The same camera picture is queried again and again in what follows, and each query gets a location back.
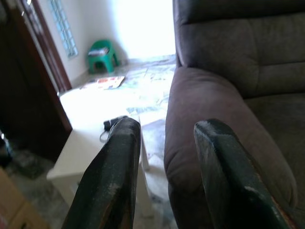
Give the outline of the cardboard box with red label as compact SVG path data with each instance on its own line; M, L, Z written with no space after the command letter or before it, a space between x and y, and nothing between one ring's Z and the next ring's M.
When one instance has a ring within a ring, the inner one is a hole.
M24 202L24 196L0 167L0 229L8 227Z

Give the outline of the dark wooden door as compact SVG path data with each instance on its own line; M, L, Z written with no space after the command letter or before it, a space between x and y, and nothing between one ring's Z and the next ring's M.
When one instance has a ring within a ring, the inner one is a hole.
M0 131L51 161L72 131L15 0L0 0Z

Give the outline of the cardboard box with handling symbols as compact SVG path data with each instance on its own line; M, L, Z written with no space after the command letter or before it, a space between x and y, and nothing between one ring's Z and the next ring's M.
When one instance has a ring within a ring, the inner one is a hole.
M0 204L0 229L50 229L47 222L27 202L18 206Z

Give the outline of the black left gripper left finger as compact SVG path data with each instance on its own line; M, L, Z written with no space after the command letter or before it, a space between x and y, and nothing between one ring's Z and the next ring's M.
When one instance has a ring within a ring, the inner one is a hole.
M61 229L133 229L141 125L125 117L85 170Z

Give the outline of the printed magazine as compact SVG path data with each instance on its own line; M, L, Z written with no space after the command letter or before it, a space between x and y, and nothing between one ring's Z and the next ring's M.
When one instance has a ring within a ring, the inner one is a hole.
M118 88L124 81L124 76L102 77L89 80L80 89L110 90Z

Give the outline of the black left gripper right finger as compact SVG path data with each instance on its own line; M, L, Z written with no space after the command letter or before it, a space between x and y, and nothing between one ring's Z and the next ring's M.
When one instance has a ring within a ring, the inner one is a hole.
M194 138L214 229L290 229L228 125L216 119L197 122Z

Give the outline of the white low table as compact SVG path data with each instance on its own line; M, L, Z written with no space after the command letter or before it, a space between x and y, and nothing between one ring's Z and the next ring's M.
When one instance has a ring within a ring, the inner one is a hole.
M107 140L103 123L122 115L140 117L126 110L127 94L118 89L74 89L60 101L72 131L47 179L71 205L84 171Z

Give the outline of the small black device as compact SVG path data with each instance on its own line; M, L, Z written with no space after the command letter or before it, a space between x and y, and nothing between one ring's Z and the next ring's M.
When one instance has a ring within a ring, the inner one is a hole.
M119 122L121 119L128 117L127 115L118 116L116 118L106 120L103 122L104 129L103 132L100 134L100 142L105 143L108 138L108 134L110 130L116 125L117 122Z

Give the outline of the glass block window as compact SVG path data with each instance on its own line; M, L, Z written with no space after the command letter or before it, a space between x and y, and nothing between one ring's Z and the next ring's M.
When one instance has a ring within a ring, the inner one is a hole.
M48 3L66 55L73 58L78 55L78 49L61 0L48 0Z

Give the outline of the large grey recliner sofa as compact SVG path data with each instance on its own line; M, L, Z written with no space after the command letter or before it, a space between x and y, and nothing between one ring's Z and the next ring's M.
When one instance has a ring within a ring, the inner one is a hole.
M173 0L177 66L164 167L180 229L214 229L194 126L232 128L305 229L305 0Z

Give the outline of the green plastic stool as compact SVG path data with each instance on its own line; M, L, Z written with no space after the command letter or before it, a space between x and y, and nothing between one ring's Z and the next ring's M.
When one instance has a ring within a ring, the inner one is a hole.
M89 49L98 49L102 47L109 48L109 53L105 56L88 56L89 72L97 73L102 67L105 67L107 72L114 72L114 64L119 66L119 61L116 56L114 46L110 40L98 40Z

